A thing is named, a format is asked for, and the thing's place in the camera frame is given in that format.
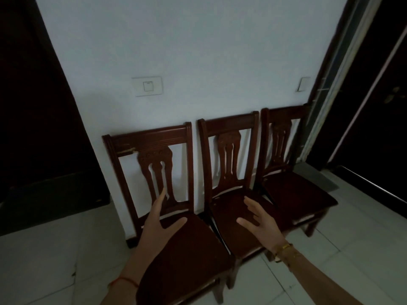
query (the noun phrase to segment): hand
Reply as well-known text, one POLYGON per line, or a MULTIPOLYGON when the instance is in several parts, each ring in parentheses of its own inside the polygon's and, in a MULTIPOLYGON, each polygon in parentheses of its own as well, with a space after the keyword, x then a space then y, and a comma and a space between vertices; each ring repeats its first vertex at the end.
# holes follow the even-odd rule
POLYGON ((121 273, 121 276, 130 277, 137 283, 140 283, 144 272, 154 258, 163 250, 170 238, 187 221, 186 217, 182 217, 167 229, 161 226, 160 212, 164 197, 165 188, 157 200, 154 201, 150 214, 144 223, 143 233, 141 234, 138 246, 121 273))
POLYGON ((236 220, 237 223, 254 234, 265 248, 273 254, 276 254, 276 251, 281 246, 287 244, 287 241, 279 230, 276 221, 253 199, 245 196, 244 203, 247 205, 249 211, 254 214, 253 218, 260 225, 253 225, 251 222, 241 217, 236 220))

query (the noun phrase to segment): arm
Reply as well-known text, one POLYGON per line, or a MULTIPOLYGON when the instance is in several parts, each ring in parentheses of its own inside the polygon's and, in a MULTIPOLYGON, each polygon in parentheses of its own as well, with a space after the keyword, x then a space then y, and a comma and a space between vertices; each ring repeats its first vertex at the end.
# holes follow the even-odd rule
POLYGON ((276 221, 260 204, 247 197, 244 202, 260 225, 255 226, 243 218, 238 218, 237 223, 253 233, 265 248, 285 263, 316 305, 361 305, 358 300, 327 277, 293 246, 288 246, 276 221))
MULTIPOLYGON (((177 220, 167 229, 160 224, 160 211, 165 197, 165 189, 155 200, 144 224, 143 233, 133 255, 127 261, 119 277, 129 278, 137 285, 154 258, 163 250, 170 238, 186 223, 187 218, 177 220)), ((137 287, 129 281, 119 279, 110 287, 101 305, 133 305, 137 287)))

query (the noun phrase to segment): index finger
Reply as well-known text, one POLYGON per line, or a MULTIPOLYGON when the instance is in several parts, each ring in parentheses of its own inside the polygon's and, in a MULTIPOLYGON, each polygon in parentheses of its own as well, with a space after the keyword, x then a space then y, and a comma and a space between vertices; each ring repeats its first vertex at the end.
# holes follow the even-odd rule
POLYGON ((243 200, 245 205, 247 205, 249 208, 253 208, 256 210, 257 214, 259 216, 262 216, 266 211, 263 209, 263 207, 257 202, 254 201, 253 199, 250 199, 249 197, 245 196, 245 199, 243 200))
POLYGON ((161 194, 158 196, 158 198, 154 201, 153 206, 151 207, 150 213, 153 213, 154 215, 160 216, 161 212, 161 206, 162 206, 162 201, 164 200, 165 197, 165 187, 162 189, 161 194))

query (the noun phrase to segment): wall switch plate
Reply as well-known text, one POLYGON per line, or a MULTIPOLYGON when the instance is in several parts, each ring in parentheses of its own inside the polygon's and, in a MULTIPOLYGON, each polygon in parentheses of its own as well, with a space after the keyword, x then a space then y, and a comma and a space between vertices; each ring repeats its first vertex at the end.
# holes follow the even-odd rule
POLYGON ((302 77, 300 80, 300 84, 298 86, 297 92, 306 91, 309 87, 310 81, 311 81, 311 77, 302 77))
POLYGON ((161 77, 132 78, 135 96, 162 94, 161 77))

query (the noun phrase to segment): dark brown wooden chair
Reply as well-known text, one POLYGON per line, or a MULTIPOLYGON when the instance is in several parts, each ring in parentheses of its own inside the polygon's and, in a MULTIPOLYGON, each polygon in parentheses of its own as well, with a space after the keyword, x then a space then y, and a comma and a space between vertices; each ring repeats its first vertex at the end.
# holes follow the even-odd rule
POLYGON ((307 106, 261 110, 261 142, 254 188, 290 215, 296 227, 307 225, 305 234, 310 237, 329 208, 338 202, 317 185, 294 173, 290 156, 285 156, 292 120, 305 117, 307 111, 307 106), (271 156, 266 163, 270 143, 271 156))
POLYGON ((292 223, 288 217, 285 217, 269 201, 249 188, 256 153, 258 125, 258 111, 208 121, 204 119, 198 120, 205 187, 205 213, 208 219, 213 218, 223 241, 235 257, 233 272, 227 280, 229 289, 234 286, 242 262, 264 251, 260 242, 236 222, 237 217, 242 217, 258 225, 253 219, 253 213, 247 209, 243 202, 244 196, 248 196, 260 203, 275 218, 282 231, 288 231, 292 228, 292 223), (250 129, 251 135, 245 177, 240 180, 237 177, 237 162, 241 140, 239 131, 245 129, 250 129), (215 141, 217 142, 217 151, 220 158, 221 174, 219 183, 215 188, 212 188, 209 149, 209 137, 212 136, 216 136, 215 141))
POLYGON ((185 212, 171 215, 160 222, 166 228, 181 217, 188 219, 148 267, 137 292, 137 304, 176 304, 181 301, 181 304, 188 304, 210 290, 221 304, 233 258, 210 227, 194 214, 191 123, 117 136, 105 135, 103 140, 138 237, 142 234, 148 214, 138 217, 119 157, 138 152, 138 162, 147 180, 152 202, 157 196, 149 166, 161 191, 164 187, 163 162, 168 197, 163 201, 161 215, 181 210, 185 212), (169 148, 180 143, 186 143, 188 167, 188 201, 183 202, 177 202, 174 197, 172 151, 169 148))

